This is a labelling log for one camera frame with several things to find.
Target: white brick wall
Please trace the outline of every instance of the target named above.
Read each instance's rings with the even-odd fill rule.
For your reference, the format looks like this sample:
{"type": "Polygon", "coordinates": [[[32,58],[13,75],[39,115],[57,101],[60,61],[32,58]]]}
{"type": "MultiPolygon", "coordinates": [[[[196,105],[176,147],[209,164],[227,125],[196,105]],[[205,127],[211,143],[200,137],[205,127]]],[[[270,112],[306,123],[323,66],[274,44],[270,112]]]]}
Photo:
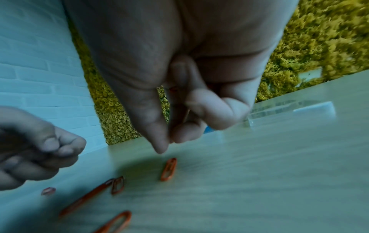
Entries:
{"type": "Polygon", "coordinates": [[[0,0],[0,105],[106,146],[59,0],[0,0]]]}

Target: person's left hand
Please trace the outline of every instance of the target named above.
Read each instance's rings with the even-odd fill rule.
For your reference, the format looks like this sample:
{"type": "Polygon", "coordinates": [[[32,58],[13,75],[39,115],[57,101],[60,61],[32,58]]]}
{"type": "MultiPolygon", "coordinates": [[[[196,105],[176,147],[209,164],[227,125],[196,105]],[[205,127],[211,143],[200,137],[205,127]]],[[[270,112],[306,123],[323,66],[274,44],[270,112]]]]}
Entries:
{"type": "Polygon", "coordinates": [[[46,180],[78,160],[86,140],[23,110],[0,106],[0,190],[46,180]]]}

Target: table surface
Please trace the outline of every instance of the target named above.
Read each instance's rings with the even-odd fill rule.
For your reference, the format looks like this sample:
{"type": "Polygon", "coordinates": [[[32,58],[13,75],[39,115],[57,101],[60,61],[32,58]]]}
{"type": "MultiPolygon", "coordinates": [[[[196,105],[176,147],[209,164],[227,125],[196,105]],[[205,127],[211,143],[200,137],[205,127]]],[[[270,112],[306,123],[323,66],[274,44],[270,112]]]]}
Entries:
{"type": "Polygon", "coordinates": [[[85,154],[51,180],[0,193],[0,232],[92,233],[125,210],[127,233],[368,232],[368,87],[364,71],[257,103],[249,121],[164,155],[142,138],[85,154]],[[172,157],[174,177],[161,182],[172,157]],[[105,191],[57,219],[120,175],[122,193],[105,191]],[[41,196],[49,186],[56,193],[41,196]]]}

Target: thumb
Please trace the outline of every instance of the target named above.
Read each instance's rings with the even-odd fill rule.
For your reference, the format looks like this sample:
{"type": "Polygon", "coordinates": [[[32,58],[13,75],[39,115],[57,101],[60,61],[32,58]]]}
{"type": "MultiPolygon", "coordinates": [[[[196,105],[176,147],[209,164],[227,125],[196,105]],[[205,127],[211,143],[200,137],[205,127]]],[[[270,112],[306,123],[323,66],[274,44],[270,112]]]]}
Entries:
{"type": "Polygon", "coordinates": [[[56,151],[60,146],[54,125],[21,109],[0,107],[0,129],[22,135],[42,152],[56,151]]]}

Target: person's right hand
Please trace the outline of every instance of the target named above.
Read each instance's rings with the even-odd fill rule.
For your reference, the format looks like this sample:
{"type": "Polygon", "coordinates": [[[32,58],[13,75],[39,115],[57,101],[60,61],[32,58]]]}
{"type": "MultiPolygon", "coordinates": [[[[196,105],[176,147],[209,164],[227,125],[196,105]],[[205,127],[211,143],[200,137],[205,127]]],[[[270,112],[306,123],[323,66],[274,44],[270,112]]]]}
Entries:
{"type": "Polygon", "coordinates": [[[85,146],[80,136],[23,110],[0,106],[0,191],[54,177],[77,162],[85,146]]]}
{"type": "Polygon", "coordinates": [[[251,111],[298,0],[64,2],[132,125],[163,153],[171,141],[199,138],[206,125],[228,128],[251,111]]]}

